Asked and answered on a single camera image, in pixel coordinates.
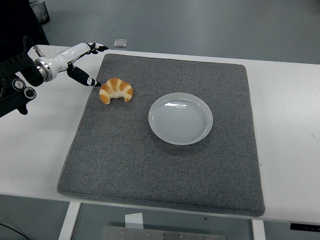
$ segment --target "gray mat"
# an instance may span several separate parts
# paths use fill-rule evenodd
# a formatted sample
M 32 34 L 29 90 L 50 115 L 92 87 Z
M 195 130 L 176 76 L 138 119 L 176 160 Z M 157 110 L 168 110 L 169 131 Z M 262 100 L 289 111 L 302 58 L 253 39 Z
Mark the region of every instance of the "gray mat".
M 107 54 L 97 80 L 131 83 L 130 102 L 93 88 L 57 189 L 68 196 L 208 213 L 261 216 L 261 187 L 246 69 L 242 65 Z M 186 146 L 159 139 L 148 123 L 161 96 L 205 101 L 213 127 Z

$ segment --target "gray floor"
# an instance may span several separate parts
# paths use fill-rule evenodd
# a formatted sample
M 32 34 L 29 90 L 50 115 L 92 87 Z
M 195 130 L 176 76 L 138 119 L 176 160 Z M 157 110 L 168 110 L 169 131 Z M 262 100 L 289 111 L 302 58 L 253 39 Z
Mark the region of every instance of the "gray floor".
M 320 0 L 46 0 L 45 3 L 50 22 L 43 29 L 51 45 L 97 42 L 113 49 L 115 39 L 127 39 L 128 51 L 320 64 Z M 1 223 L 30 233 L 35 240 L 58 239 L 67 203 L 4 195 L 0 195 L 0 203 Z M 87 215 L 80 215 L 83 223 L 90 219 L 95 226 L 105 224 L 100 221 L 103 215 L 99 215 L 96 207 L 88 206 L 85 211 Z M 201 222 L 191 215 L 187 217 L 186 228 L 194 225 L 194 231 L 201 231 L 202 227 L 197 225 Z M 184 217 L 170 217 L 176 222 L 181 219 Z M 183 228 L 183 224 L 176 222 L 168 221 L 164 226 Z M 78 231 L 85 227 L 81 222 L 77 226 Z M 276 231 L 270 224 L 265 227 L 271 233 Z M 292 232 L 277 238 L 270 231 L 267 240 L 294 239 Z M 0 239 L 23 239 L 14 234 L 0 227 Z

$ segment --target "bread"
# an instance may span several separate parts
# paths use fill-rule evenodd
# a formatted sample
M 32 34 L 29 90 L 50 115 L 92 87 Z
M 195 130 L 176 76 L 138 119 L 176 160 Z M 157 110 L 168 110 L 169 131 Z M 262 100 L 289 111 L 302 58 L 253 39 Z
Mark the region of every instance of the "bread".
M 113 77 L 100 87 L 99 95 L 102 102 L 109 105 L 111 99 L 124 98 L 125 102 L 129 102 L 134 90 L 128 82 Z

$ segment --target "robotic hand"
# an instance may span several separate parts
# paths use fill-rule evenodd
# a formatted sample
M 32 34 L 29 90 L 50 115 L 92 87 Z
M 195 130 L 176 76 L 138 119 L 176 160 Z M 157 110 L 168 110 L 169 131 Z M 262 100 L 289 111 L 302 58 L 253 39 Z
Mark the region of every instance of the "robotic hand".
M 24 46 L 26 39 L 31 41 L 28 37 L 24 38 Z M 39 56 L 34 62 L 28 56 L 26 47 L 21 54 L 0 62 L 0 117 L 14 109 L 26 115 L 26 104 L 36 97 L 36 91 L 32 87 L 26 87 L 24 81 L 16 75 L 17 72 L 21 72 L 28 83 L 35 87 L 52 81 L 62 71 L 66 71 L 69 77 L 85 86 L 101 86 L 101 83 L 74 66 L 74 63 L 87 54 L 107 50 L 106 46 L 99 43 L 80 43 L 54 57 L 44 56 L 38 46 L 34 49 Z
M 83 85 L 101 86 L 99 82 L 92 79 L 87 73 L 74 66 L 74 62 L 86 54 L 97 54 L 98 51 L 103 52 L 108 49 L 106 46 L 99 43 L 80 43 L 58 53 L 54 57 L 45 57 L 37 46 L 34 49 L 39 56 L 34 61 L 34 64 L 41 73 L 44 82 L 53 80 L 59 72 L 67 71 L 69 77 Z

